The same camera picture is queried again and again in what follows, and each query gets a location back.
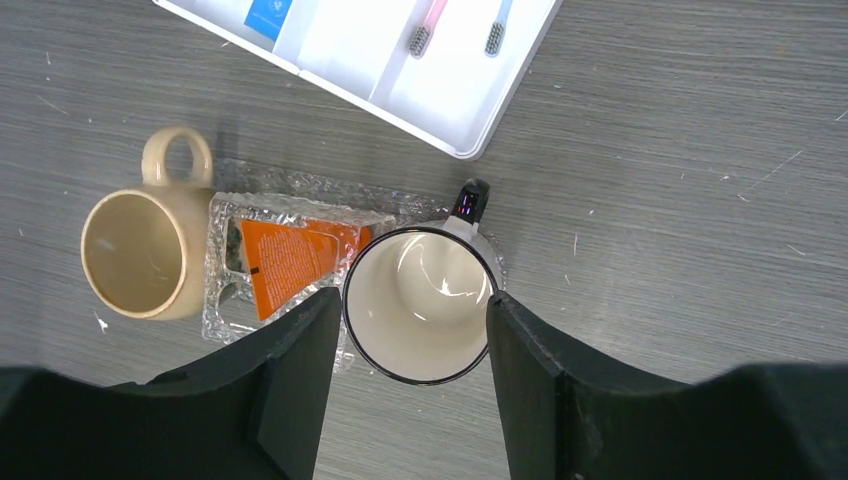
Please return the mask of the blue toothpaste tube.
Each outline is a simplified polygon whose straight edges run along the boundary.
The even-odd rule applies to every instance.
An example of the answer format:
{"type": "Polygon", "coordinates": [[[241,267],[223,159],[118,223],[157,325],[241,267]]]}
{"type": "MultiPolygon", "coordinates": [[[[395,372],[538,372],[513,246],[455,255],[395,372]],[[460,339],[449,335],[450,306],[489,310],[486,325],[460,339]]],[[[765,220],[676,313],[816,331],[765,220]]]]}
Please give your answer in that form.
{"type": "Polygon", "coordinates": [[[293,0],[253,0],[244,25],[276,41],[293,3],[293,0]]]}

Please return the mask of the blue toothbrush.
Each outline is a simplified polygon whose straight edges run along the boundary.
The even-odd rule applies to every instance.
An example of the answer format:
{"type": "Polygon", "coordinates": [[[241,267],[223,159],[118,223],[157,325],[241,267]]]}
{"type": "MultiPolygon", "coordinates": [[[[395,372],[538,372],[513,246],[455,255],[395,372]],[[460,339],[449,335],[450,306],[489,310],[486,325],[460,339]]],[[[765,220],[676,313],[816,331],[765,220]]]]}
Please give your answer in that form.
{"type": "Polygon", "coordinates": [[[495,20],[491,24],[489,34],[484,46],[484,54],[494,58],[500,53],[506,32],[506,25],[510,15],[512,0],[502,0],[495,20]]]}

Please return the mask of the clear oval glass tray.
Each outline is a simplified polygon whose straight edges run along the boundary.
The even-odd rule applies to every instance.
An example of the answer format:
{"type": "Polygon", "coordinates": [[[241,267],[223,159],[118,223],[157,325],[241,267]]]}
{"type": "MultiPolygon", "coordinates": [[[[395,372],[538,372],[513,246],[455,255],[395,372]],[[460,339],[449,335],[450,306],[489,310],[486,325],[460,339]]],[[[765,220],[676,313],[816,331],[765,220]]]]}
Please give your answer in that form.
{"type": "Polygon", "coordinates": [[[450,212],[426,196],[236,159],[226,159],[216,170],[214,185],[221,190],[209,204],[204,282],[209,306],[231,294],[256,301],[247,260],[238,256],[246,246],[238,220],[294,227],[312,218],[352,220],[379,237],[398,228],[438,227],[450,212]],[[231,234],[237,229],[238,238],[231,234]]]}

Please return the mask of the tan ceramic mug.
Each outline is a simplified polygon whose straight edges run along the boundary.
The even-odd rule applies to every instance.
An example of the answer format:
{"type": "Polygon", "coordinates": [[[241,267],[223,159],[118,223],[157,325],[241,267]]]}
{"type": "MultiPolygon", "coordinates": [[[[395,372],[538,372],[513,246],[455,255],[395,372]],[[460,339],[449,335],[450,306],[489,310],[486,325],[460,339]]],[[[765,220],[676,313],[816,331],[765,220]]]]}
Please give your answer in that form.
{"type": "Polygon", "coordinates": [[[171,126],[146,142],[139,185],[112,192],[82,229],[81,264],[95,294],[134,319],[198,315],[205,301],[205,257],[214,160],[203,136],[171,126]]]}

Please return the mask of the clear rectangular holder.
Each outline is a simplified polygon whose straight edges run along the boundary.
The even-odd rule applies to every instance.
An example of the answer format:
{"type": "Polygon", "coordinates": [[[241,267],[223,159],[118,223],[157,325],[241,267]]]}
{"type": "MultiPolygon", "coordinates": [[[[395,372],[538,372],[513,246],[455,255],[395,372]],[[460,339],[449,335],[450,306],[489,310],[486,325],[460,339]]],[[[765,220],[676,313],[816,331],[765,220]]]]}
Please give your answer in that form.
{"type": "MultiPolygon", "coordinates": [[[[209,219],[207,225],[207,233],[206,233],[206,242],[208,236],[208,226],[209,219]]],[[[321,220],[321,221],[329,221],[328,218],[312,218],[308,220],[321,220]]],[[[238,220],[235,222],[237,228],[240,228],[240,223],[243,220],[238,220]]],[[[365,223],[354,222],[352,220],[343,220],[341,222],[343,224],[351,224],[357,226],[367,226],[365,223]]],[[[240,236],[240,231],[235,230],[231,234],[238,238],[240,236]]],[[[244,250],[238,254],[239,257],[246,259],[244,250]]],[[[288,301],[283,305],[275,314],[267,321],[261,322],[257,317],[257,310],[255,302],[244,301],[238,296],[231,294],[228,297],[222,297],[217,303],[209,306],[204,299],[204,307],[203,307],[203,327],[202,327],[202,336],[206,340],[216,341],[223,344],[233,343],[251,333],[257,332],[264,326],[269,325],[273,321],[282,317],[283,314],[287,313],[295,306],[299,305],[303,301],[306,300],[311,294],[317,292],[319,289],[323,287],[340,287],[344,283],[345,277],[349,268],[352,266],[353,261],[349,263],[347,268],[343,271],[340,271],[335,274],[331,274],[322,280],[308,286],[304,291],[297,294],[292,300],[288,301]]]]}

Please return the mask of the orange toothpaste tube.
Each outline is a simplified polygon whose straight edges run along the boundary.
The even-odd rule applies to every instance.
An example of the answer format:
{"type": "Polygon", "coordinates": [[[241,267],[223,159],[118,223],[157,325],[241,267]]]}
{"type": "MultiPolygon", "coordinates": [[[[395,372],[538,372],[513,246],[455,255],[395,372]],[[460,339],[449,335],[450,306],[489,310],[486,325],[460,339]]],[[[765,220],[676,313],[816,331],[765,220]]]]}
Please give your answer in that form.
{"type": "Polygon", "coordinates": [[[308,286],[345,270],[373,238],[368,226],[321,220],[304,226],[243,220],[240,227],[261,322],[308,286]]]}

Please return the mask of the white plastic bin tray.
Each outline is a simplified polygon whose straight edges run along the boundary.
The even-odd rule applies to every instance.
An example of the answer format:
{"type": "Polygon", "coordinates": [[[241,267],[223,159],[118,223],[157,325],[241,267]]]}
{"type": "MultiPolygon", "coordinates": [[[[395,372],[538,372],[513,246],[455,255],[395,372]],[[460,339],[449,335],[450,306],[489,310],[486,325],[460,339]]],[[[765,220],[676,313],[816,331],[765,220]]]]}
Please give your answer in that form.
{"type": "Polygon", "coordinates": [[[163,8],[459,160],[485,150],[560,7],[513,1],[490,58],[484,46],[501,1],[448,1],[414,59],[408,43],[431,1],[294,1],[276,41],[244,25],[251,2],[163,8]]]}

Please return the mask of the white ribbed mug black rim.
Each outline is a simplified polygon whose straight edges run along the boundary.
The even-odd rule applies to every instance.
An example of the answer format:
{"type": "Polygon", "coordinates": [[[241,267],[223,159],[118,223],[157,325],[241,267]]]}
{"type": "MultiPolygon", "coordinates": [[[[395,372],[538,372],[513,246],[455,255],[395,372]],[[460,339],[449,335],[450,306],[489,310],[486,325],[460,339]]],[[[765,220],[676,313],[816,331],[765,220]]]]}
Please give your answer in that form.
{"type": "Polygon", "coordinates": [[[343,319],[377,371],[434,386],[472,371],[488,353],[490,297],[504,260],[481,229],[488,182],[471,178],[445,219],[403,226],[371,241],[345,280],[343,319]]]}

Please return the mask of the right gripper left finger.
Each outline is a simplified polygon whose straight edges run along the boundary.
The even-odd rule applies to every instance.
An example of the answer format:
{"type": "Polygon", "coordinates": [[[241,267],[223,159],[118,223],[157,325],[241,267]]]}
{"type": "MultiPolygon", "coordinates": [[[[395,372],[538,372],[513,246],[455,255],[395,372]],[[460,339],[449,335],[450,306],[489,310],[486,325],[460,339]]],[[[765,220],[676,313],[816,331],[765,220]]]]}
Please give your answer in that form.
{"type": "Polygon", "coordinates": [[[5,479],[309,479],[336,358],[334,287],[145,384],[1,371],[5,479]]]}

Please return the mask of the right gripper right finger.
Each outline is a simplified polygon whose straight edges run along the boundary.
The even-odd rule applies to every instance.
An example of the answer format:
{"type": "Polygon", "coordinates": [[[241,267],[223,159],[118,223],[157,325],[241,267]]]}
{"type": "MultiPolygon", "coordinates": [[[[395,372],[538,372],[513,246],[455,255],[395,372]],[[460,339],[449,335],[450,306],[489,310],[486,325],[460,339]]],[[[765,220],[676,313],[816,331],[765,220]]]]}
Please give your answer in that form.
{"type": "Polygon", "coordinates": [[[506,292],[489,356],[514,479],[843,479],[847,367],[759,363],[686,384],[617,360],[506,292]]]}

